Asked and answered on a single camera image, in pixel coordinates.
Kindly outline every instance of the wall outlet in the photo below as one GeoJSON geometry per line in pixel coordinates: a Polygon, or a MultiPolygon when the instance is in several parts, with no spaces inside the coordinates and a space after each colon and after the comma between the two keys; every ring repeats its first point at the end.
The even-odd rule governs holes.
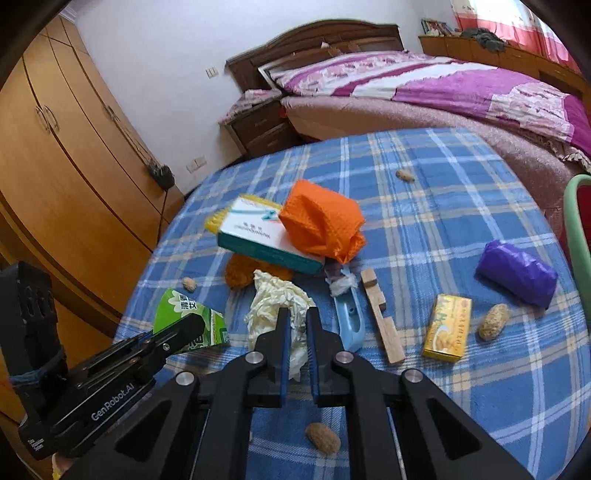
{"type": "Polygon", "coordinates": [[[206,163],[207,163],[207,160],[205,160],[205,157],[197,157],[197,158],[194,158],[193,160],[191,160],[185,166],[186,166],[187,170],[189,171],[189,173],[194,173],[198,169],[203,167],[206,163]]]}
{"type": "Polygon", "coordinates": [[[217,68],[215,67],[209,67],[208,69],[205,69],[205,73],[207,73],[208,78],[214,78],[217,77],[217,68]]]}

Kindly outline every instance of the blue plaid tablecloth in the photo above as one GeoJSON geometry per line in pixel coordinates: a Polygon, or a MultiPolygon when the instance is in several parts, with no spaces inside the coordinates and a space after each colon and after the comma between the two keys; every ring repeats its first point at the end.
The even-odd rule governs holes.
{"type": "MultiPolygon", "coordinates": [[[[208,373],[245,353],[243,319],[253,285],[230,291],[223,270],[231,253],[217,247],[203,222],[240,193],[284,203],[293,183],[307,179],[359,202],[367,245],[353,272],[373,267],[394,318],[407,359],[390,367],[376,325],[359,353],[393,372],[419,368],[537,479],[555,476],[587,431],[591,367],[579,295],[563,253],[531,196],[505,162],[466,129],[415,129],[329,140],[227,168],[209,176],[191,195],[154,252],[129,301],[116,340],[151,329],[158,301],[181,279],[197,281],[192,297],[225,314],[230,347],[171,357],[158,380],[181,369],[208,373]],[[403,168],[416,177],[405,183],[403,168]],[[475,278],[485,244],[512,242],[554,266],[558,286],[547,311],[475,278]],[[465,356],[450,364],[421,356],[433,300],[438,293],[473,300],[465,356]],[[497,303],[511,318],[500,337],[477,340],[476,328],[497,303]]],[[[318,305],[324,328],[337,330],[323,278],[296,275],[294,282],[318,305]]],[[[257,409],[252,423],[247,478],[348,479],[345,412],[312,403],[307,366],[290,384],[286,407],[257,409]],[[324,456],[309,444],[306,426],[321,421],[343,447],[324,456]]]]}

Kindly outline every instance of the dark cloth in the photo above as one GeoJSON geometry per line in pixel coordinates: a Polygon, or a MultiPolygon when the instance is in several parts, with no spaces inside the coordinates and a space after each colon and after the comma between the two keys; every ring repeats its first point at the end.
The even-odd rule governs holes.
{"type": "Polygon", "coordinates": [[[467,28],[461,36],[477,39],[480,46],[488,51],[505,51],[505,42],[487,28],[467,28]]]}

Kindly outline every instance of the white wall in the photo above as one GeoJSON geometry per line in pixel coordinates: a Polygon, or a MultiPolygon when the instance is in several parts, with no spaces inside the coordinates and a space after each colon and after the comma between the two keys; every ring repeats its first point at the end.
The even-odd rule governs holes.
{"type": "Polygon", "coordinates": [[[417,11],[421,18],[432,18],[446,22],[452,30],[457,27],[456,17],[453,14],[450,0],[419,0],[417,11]]]}
{"type": "Polygon", "coordinates": [[[440,3],[449,6],[422,1],[84,0],[76,25],[129,120],[186,193],[240,156],[217,124],[241,93],[224,72],[226,59],[327,18],[397,23],[405,47],[421,51],[421,17],[445,11],[440,3]],[[212,66],[220,75],[208,79],[212,66]],[[201,155],[207,165],[190,175],[185,165],[201,155]]]}

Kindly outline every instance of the red curtain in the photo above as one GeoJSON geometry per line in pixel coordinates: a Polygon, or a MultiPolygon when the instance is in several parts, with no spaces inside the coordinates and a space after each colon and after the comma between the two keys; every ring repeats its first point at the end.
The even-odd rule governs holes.
{"type": "Polygon", "coordinates": [[[520,0],[452,0],[452,5],[462,30],[487,28],[510,45],[580,71],[550,27],[520,0]]]}

